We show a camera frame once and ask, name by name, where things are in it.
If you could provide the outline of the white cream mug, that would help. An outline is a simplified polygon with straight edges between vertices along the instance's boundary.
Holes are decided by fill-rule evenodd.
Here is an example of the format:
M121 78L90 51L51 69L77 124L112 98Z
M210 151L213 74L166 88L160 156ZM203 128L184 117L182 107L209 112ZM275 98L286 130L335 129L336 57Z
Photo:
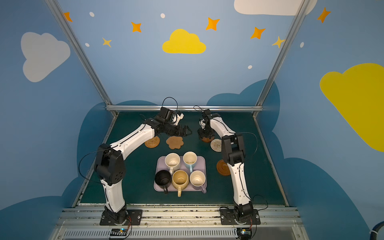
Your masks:
M165 164L171 175L178 171L181 167L180 156L176 153L170 153L165 158Z

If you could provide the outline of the left small circuit board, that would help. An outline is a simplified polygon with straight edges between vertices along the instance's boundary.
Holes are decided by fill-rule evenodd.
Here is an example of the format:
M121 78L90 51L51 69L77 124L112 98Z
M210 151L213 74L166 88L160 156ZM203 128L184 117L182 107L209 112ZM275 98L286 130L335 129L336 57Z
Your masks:
M118 228L111 229L109 234L109 240L124 240L128 236L128 229L126 228Z

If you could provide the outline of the small circuit board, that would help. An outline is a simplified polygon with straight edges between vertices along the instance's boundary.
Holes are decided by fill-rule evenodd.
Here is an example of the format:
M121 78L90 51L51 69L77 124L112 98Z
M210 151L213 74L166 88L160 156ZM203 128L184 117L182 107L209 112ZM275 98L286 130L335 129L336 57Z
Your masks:
M250 240L252 238L253 232L249 228L237 228L236 235L237 240Z
M124 240L128 236L128 229L126 228L118 228L111 229L109 234L109 240Z

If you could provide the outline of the woven rattan round coaster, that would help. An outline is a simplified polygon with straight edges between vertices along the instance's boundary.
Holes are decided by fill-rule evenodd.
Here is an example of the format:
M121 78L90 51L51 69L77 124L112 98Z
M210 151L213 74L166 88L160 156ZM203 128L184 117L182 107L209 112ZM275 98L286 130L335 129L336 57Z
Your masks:
M160 144L159 137L153 137L150 140L145 141L145 146L149 149L156 148Z

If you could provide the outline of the dark wooden round coaster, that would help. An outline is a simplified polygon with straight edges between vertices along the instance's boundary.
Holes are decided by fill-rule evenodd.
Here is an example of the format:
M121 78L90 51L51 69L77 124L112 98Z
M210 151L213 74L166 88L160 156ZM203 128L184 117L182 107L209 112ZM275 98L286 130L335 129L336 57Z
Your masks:
M215 137L202 137L202 141L205 142L205 143L210 143L212 142L213 140L215 139Z

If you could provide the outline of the lavender mug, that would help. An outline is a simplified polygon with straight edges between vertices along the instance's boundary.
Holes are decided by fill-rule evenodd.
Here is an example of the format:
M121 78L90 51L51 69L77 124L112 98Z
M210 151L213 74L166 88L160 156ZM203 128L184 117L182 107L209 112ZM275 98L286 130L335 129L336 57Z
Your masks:
M202 171L193 171L190 174L190 183L196 191L200 191L203 194L207 193L206 189L206 175Z

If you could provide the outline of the brown wooden round coaster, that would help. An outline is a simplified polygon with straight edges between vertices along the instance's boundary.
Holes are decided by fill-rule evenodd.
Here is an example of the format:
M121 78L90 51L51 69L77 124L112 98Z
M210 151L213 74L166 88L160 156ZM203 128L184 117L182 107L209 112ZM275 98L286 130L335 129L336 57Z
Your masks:
M230 170L229 170L229 167L228 165L224 162L224 160L220 160L217 162L217 165L216 165L216 168L217 168L217 171L220 175L222 176L229 176L231 173L230 173Z

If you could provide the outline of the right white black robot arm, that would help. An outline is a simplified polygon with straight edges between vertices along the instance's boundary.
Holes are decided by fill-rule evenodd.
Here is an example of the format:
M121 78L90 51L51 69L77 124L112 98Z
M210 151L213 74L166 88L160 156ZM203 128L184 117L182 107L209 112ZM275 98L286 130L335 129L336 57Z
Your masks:
M218 135L222 141L222 159L228 166L234 190L234 216L237 223L245 223L254 215L252 199L248 193L245 178L245 144L241 133L236 133L217 113L209 109L202 111L200 139Z

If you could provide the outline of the black mug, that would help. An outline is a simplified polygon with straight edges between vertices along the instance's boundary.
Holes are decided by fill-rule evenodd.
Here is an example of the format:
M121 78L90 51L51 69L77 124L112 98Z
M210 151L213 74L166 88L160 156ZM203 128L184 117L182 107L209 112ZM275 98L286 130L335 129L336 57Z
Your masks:
M167 195L168 188L172 184L172 175L167 170L160 170L155 175L155 183Z

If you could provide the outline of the light blue mug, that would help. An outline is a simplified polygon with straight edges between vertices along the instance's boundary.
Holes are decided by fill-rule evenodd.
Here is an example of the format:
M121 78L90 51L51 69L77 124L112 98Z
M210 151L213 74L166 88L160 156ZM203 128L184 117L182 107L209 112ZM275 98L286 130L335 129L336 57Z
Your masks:
M184 164L190 173L193 172L194 167L197 164L197 160L198 160L198 157L197 157L196 153L194 153L194 152L186 152L183 155Z

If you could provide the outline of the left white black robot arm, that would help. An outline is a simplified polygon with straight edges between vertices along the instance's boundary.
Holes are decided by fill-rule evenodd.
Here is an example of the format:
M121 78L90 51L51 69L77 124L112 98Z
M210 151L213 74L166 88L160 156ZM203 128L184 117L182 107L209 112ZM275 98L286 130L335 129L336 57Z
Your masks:
M124 138L98 148L95 172L103 185L106 205L102 213L101 226L124 226L128 224L129 214L123 197L122 181L126 175L124 161L139 146L161 133L168 136L185 137L192 133L188 126L179 121L184 115L177 112L169 120L163 117L149 118L136 130Z

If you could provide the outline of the white woven round coaster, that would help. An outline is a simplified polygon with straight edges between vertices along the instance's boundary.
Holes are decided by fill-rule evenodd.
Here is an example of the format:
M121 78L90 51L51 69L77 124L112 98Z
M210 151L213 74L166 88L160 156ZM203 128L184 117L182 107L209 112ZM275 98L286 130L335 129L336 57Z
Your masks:
M222 140L214 139L211 141L210 146L213 151L220 153L222 151Z

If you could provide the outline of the aluminium frame rail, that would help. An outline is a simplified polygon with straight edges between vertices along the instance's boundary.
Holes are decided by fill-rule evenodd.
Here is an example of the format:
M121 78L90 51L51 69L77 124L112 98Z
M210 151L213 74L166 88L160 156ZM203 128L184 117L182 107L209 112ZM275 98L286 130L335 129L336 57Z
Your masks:
M140 106L140 105L107 105L107 111L116 112L154 112L160 111L162 106ZM213 112L261 112L262 106L164 106L171 110L182 112L193 112L200 109L210 109Z

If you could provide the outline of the yellow mug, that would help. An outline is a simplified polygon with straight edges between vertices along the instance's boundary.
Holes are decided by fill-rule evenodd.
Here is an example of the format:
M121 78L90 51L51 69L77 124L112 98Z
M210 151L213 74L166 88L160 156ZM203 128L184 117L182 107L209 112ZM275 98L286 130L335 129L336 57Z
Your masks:
M178 193L178 197L182 196L182 191L189 185L189 175L183 171L178 170L172 176L172 185Z

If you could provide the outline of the right small circuit board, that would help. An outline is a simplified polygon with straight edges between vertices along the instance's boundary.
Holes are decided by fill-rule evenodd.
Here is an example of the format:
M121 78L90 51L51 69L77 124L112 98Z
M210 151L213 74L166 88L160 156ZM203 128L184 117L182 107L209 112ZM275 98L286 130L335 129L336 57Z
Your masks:
M236 235L237 240L250 240L252 238L253 232L249 228L237 228Z

